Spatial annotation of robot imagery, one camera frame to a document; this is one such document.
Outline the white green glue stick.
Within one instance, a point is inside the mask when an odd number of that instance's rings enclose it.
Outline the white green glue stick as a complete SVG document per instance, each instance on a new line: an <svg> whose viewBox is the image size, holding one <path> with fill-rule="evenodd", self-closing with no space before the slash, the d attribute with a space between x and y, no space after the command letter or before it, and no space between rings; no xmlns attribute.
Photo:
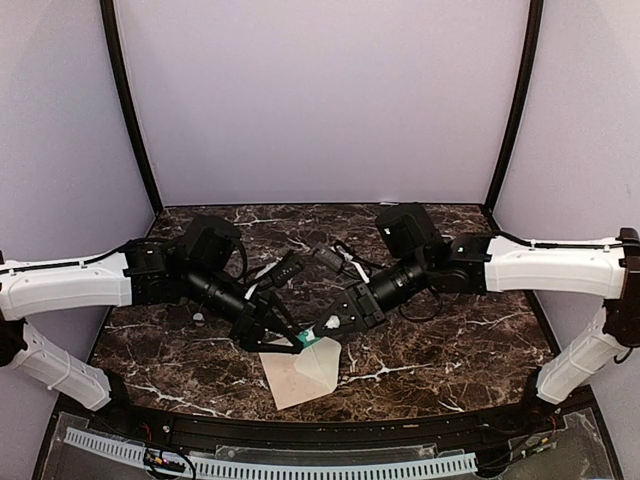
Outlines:
<svg viewBox="0 0 640 480"><path fill-rule="evenodd" d="M317 335L313 327L306 328L301 331L296 338L301 342L304 348L308 348L321 339L321 336Z"/></svg>

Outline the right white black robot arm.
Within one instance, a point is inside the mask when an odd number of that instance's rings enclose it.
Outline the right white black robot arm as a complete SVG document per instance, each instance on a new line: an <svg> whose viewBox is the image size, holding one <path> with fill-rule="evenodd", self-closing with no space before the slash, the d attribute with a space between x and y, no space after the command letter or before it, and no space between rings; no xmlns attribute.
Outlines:
<svg viewBox="0 0 640 480"><path fill-rule="evenodd" d="M314 324L317 337L366 332L424 290L441 294L556 291L598 296L591 322L533 374L510 413L521 434L534 432L558 405L609 360L639 347L639 234L583 242L538 241L504 231L445 239L417 203L387 208L375 225L396 264L347 287Z"/></svg>

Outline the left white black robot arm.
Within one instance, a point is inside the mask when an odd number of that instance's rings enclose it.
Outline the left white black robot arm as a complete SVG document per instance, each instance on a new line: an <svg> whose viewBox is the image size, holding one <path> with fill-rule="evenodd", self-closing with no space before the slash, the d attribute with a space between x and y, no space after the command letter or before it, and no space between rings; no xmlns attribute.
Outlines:
<svg viewBox="0 0 640 480"><path fill-rule="evenodd" d="M134 239L106 253L55 262L1 262L1 364L101 412L120 436L141 427L140 412L121 377L92 367L44 337L28 317L50 311L177 304L184 299L231 325L245 351L298 354L298 326L274 288L300 272L293 254L264 274L260 288L248 270L229 275L233 252L246 252L240 230L219 216L198 216L170 240Z"/></svg>

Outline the beige paper envelope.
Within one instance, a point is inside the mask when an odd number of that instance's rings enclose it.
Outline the beige paper envelope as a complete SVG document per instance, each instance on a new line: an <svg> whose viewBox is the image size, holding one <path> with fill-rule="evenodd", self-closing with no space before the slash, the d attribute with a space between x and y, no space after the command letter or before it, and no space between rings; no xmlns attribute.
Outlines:
<svg viewBox="0 0 640 480"><path fill-rule="evenodd" d="M260 353L261 364L276 409L329 395L338 383L342 345L322 338L301 353Z"/></svg>

